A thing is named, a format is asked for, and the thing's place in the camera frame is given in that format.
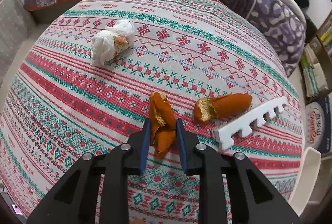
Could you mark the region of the orange peel piece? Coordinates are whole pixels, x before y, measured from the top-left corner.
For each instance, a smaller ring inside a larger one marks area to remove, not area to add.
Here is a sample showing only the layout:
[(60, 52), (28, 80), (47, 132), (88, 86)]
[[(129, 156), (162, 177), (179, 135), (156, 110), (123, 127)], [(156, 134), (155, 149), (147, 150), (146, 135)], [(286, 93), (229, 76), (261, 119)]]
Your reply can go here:
[(155, 156), (163, 159), (176, 139), (176, 119), (167, 95), (153, 92), (149, 99), (150, 145), (155, 148)]
[(204, 123), (236, 116), (249, 108), (252, 99), (248, 94), (200, 98), (193, 110), (194, 119)]

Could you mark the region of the tissue wad with peel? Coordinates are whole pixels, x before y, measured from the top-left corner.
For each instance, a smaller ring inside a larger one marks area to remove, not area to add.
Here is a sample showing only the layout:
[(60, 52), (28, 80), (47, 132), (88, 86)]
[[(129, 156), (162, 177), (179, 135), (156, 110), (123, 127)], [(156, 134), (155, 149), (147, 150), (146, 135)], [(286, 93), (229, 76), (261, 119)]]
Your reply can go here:
[(113, 27), (98, 32), (92, 38), (91, 66), (104, 66), (106, 62), (130, 48), (135, 27), (132, 21), (121, 19)]

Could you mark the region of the white trash bin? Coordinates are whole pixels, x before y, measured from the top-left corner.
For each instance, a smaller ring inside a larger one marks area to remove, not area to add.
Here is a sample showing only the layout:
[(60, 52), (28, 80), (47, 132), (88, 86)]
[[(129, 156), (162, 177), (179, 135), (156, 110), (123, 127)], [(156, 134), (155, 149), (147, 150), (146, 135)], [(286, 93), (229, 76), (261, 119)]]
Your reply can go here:
[(289, 205), (300, 217), (310, 200), (320, 171), (321, 153), (313, 147), (307, 147), (301, 158), (300, 170)]

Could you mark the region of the lower Ganten cardboard box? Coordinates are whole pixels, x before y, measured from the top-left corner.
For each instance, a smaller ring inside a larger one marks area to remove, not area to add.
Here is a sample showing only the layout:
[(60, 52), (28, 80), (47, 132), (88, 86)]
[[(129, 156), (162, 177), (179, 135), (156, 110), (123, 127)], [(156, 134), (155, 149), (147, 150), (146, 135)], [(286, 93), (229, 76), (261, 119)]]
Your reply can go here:
[(331, 93), (306, 105), (306, 142), (321, 154), (331, 153)]

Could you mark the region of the patterned tablecloth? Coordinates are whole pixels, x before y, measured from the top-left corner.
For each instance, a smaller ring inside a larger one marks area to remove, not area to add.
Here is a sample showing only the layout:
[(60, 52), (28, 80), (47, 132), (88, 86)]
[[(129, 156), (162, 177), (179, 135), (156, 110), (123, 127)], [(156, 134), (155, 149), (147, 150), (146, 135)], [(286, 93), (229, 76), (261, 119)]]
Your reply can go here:
[[(91, 66), (92, 38), (123, 18), (134, 24), (133, 44)], [(198, 99), (242, 93), (256, 107), (285, 96), (286, 111), (247, 138), (234, 136), (228, 154), (244, 153), (290, 197), (303, 147), (299, 96), (253, 25), (217, 0), (82, 0), (34, 42), (5, 98), (1, 180), (23, 215), (83, 153), (126, 142), (149, 116), (153, 92), (213, 148), (218, 122), (194, 121)]]

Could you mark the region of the wooden bookshelf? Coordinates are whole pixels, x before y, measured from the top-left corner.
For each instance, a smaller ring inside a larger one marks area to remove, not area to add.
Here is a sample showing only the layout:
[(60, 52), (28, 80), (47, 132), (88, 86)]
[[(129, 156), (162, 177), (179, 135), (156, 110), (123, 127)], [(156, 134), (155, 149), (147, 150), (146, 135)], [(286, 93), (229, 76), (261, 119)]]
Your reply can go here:
[(331, 13), (320, 27), (306, 17), (307, 29), (299, 67), (304, 103), (309, 104), (331, 93)]

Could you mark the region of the grey checked cushion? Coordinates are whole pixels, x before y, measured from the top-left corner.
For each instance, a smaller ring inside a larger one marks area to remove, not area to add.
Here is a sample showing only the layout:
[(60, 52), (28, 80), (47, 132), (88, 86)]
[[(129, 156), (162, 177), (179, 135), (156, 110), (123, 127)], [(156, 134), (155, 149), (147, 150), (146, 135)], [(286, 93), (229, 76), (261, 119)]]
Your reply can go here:
[(21, 43), (30, 36), (35, 21), (23, 0), (1, 0), (1, 81), (4, 80)]

